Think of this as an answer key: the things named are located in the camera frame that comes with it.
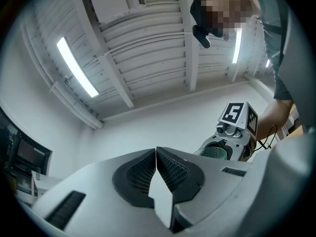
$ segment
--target fluorescent light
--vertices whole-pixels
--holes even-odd
[[[93,87],[93,85],[89,82],[88,78],[82,72],[81,68],[79,67],[76,59],[74,58],[71,50],[66,42],[66,39],[62,37],[58,43],[57,47],[59,52],[63,56],[65,62],[67,63],[71,72],[73,72],[74,76],[81,84],[81,86],[85,89],[85,91],[90,95],[90,97],[95,97],[99,94],[99,92]]]
[[[240,50],[240,44],[241,44],[241,28],[237,30],[236,46],[235,46],[235,52],[234,52],[234,57],[233,57],[233,63],[237,63],[239,50]]]

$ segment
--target white ceiling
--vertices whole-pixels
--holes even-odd
[[[145,1],[147,6],[139,12],[110,24],[98,22],[94,14],[97,31],[111,52],[107,59],[110,64],[114,61],[111,65],[114,73],[109,73],[109,68],[97,59],[102,53],[95,51],[75,0],[34,0],[32,3],[32,19],[42,42],[37,48],[45,49],[52,61],[49,72],[57,75],[63,86],[97,118],[107,118],[128,112],[132,106],[137,109],[168,98],[161,98],[163,94],[176,97],[173,91],[181,91],[180,95],[190,94],[188,75],[196,67],[195,90],[206,84],[212,87],[219,81],[231,83],[234,74],[240,81],[245,80],[243,74],[246,72],[258,77],[271,73],[265,68],[267,58],[258,20],[251,20],[243,29],[238,64],[231,64],[235,36],[230,36],[229,41],[210,36],[211,47],[198,46],[198,60],[192,68],[189,52],[194,50],[189,49],[186,35],[180,34],[192,27],[185,20],[187,12],[181,11],[190,5],[180,4],[179,0]],[[72,76],[56,46],[61,37],[66,37],[80,66],[99,91],[98,96],[91,98]]]

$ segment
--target ceiling beam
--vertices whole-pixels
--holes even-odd
[[[84,32],[92,46],[92,49],[97,57],[101,66],[104,68],[107,77],[118,91],[122,99],[128,105],[128,107],[134,107],[133,96],[127,87],[122,75],[120,74],[116,63],[110,53],[109,49],[102,36],[98,23],[96,22],[94,13],[90,6],[89,0],[74,0],[75,7],[78,13],[79,20],[82,24]]]
[[[169,91],[159,92],[150,96],[145,96],[140,99],[135,99],[135,108],[128,111],[122,111],[113,116],[108,116],[106,113],[100,114],[98,118],[102,121],[108,121],[111,119],[120,118],[124,115],[136,113],[141,110],[149,109],[152,107],[163,106],[165,104],[176,103],[192,97],[201,96],[204,94],[210,94],[214,91],[221,91],[229,87],[235,87],[237,85],[247,84],[249,81],[240,80],[239,82],[230,83],[226,78],[221,77],[214,83],[199,84],[195,92],[188,92],[184,87],[174,88]]]
[[[190,14],[190,7],[193,0],[179,0],[182,14],[183,28],[185,32],[192,32],[192,26],[196,24]],[[190,91],[196,89],[198,79],[198,40],[193,34],[185,34],[185,52],[186,52],[186,85]]]

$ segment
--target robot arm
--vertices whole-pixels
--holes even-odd
[[[252,143],[256,141],[258,115],[248,102],[229,102],[218,118],[215,134],[207,139],[195,154],[204,156],[209,148],[221,148],[228,160],[241,160],[252,156]]]

